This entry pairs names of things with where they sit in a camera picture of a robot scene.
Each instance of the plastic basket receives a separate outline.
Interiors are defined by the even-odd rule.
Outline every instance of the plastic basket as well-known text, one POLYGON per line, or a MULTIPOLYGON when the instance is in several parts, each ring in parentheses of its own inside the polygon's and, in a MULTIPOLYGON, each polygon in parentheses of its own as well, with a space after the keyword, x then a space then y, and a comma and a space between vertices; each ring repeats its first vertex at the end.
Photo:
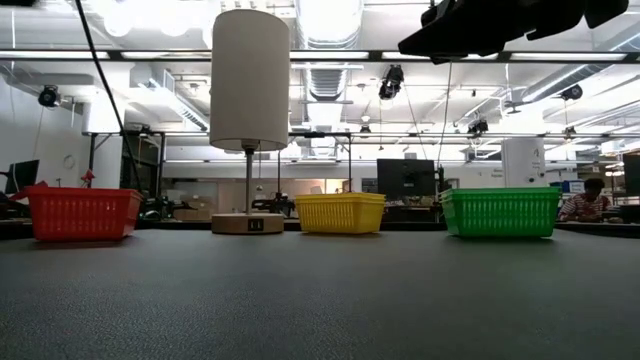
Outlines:
POLYGON ((121 240, 133 232, 142 197, 135 190, 27 187, 40 241, 121 240))
POLYGON ((459 236, 548 237, 560 189, 452 189, 442 194, 449 232, 459 236))
POLYGON ((298 195, 296 209, 302 231, 365 234, 380 230, 384 195, 298 195))

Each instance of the yellow basket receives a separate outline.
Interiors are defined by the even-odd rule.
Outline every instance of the yellow basket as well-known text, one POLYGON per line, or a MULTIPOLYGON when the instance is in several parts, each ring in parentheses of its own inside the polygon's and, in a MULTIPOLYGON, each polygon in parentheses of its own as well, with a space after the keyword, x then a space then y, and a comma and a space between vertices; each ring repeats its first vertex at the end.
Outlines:
POLYGON ((296 209, 302 231, 365 234, 380 230, 384 195, 345 193, 298 195, 296 209))

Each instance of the table lamp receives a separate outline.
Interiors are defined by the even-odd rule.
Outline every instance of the table lamp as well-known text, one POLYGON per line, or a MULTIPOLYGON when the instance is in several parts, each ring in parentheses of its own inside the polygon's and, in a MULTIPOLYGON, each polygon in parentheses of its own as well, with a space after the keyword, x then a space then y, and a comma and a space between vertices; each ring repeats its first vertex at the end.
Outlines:
POLYGON ((269 234, 284 230, 281 214, 252 213, 253 155, 287 147, 289 28, 257 10, 231 10, 213 26, 211 56, 212 146, 247 158, 246 213, 216 214, 214 233, 269 234))

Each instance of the lamp base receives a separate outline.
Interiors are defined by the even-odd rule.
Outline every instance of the lamp base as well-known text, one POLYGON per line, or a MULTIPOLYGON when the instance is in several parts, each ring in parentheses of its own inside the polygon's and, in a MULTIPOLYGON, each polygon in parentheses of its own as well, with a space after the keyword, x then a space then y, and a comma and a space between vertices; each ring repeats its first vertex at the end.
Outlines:
POLYGON ((217 214, 211 216, 211 232, 228 235, 266 235, 284 231, 281 214, 217 214))

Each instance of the green basket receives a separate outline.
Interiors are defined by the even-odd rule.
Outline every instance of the green basket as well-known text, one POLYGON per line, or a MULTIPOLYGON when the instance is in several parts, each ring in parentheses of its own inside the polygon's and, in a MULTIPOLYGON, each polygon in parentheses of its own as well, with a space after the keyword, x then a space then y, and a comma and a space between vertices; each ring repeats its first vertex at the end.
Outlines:
POLYGON ((549 237, 560 189, 452 189, 442 193, 449 232, 459 236, 549 237))

